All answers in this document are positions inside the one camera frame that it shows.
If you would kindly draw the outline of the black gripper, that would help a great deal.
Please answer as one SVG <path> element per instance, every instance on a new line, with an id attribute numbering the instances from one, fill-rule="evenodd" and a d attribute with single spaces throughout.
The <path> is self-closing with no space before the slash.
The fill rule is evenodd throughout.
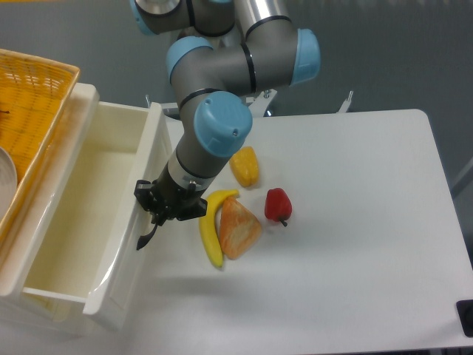
<path id="1" fill-rule="evenodd" d="M 137 180 L 134 190 L 137 202 L 151 213 L 151 223 L 157 226 L 168 220 L 185 221 L 206 216 L 207 201 L 201 195 L 195 181 L 190 180 L 182 187 L 169 173 L 162 173 L 155 181 Z"/>

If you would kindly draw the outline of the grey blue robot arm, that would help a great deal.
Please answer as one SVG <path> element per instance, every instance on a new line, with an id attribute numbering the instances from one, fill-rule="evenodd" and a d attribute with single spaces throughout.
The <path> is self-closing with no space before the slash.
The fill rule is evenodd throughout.
<path id="1" fill-rule="evenodd" d="M 203 193 L 244 144 L 252 115 L 243 98 L 315 78 L 312 31 L 294 27 L 283 1 L 132 1 L 149 34 L 192 28 L 166 55 L 184 133 L 163 172 L 135 195 L 156 226 L 202 217 Z"/>

